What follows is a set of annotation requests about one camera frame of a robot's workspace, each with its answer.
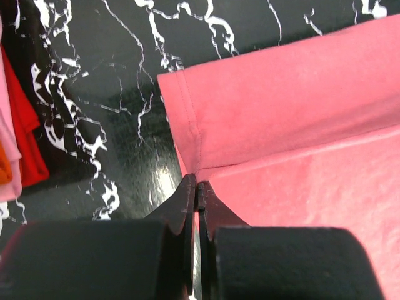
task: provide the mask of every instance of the folded pink shirt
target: folded pink shirt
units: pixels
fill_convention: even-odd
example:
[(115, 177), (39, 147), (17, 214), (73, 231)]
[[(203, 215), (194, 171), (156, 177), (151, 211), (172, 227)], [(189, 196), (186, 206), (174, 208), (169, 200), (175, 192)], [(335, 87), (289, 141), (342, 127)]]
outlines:
[(158, 77), (184, 173), (253, 226), (347, 228), (400, 294), (400, 16)]
[[(3, 33), (3, 27), (0, 26), (0, 39)], [(7, 184), (0, 184), (0, 203), (15, 200), (21, 195), (21, 172), (19, 169), (19, 160), (21, 153), (17, 148), (13, 119), (11, 117), (10, 103), (8, 98), (8, 89), (6, 77), (4, 74), (3, 57), (0, 53), (0, 140), (3, 145), (6, 156), (11, 164), (12, 181)]]

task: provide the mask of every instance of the fabric fold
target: fabric fold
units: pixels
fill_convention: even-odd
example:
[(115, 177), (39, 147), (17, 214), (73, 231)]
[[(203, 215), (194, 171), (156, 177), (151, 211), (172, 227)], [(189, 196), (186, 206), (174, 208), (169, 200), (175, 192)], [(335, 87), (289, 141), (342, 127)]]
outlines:
[[(0, 39), (3, 28), (0, 26)], [(10, 162), (12, 170), (12, 181), (0, 185), (0, 203), (12, 201), (18, 198), (22, 192), (21, 172), (19, 160), (21, 153), (17, 148), (13, 119), (8, 97), (7, 82), (4, 73), (3, 56), (0, 54), (0, 141), (4, 152)]]
[(388, 299), (400, 293), (399, 46), (392, 16), (158, 76), (183, 172), (250, 225), (349, 229)]
[(21, 177), (22, 186), (28, 187), (48, 179), (49, 171), (43, 161), (33, 130), (40, 126), (31, 103), (27, 99), (13, 67), (1, 46), (6, 72), (9, 101), (17, 146), (21, 152)]

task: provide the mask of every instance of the red fabric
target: red fabric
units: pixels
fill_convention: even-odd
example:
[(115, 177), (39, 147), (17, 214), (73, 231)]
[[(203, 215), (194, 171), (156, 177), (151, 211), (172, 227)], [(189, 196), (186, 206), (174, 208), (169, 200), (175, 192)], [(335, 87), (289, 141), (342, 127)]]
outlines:
[(159, 76), (182, 170), (253, 226), (348, 228), (400, 295), (400, 16)]
[(22, 186), (25, 188), (47, 179), (49, 171), (33, 135), (33, 130), (40, 126), (38, 116), (22, 90), (3, 47), (1, 47), (1, 51), (6, 72), (12, 123), (16, 133), (18, 149), (22, 155), (21, 178)]

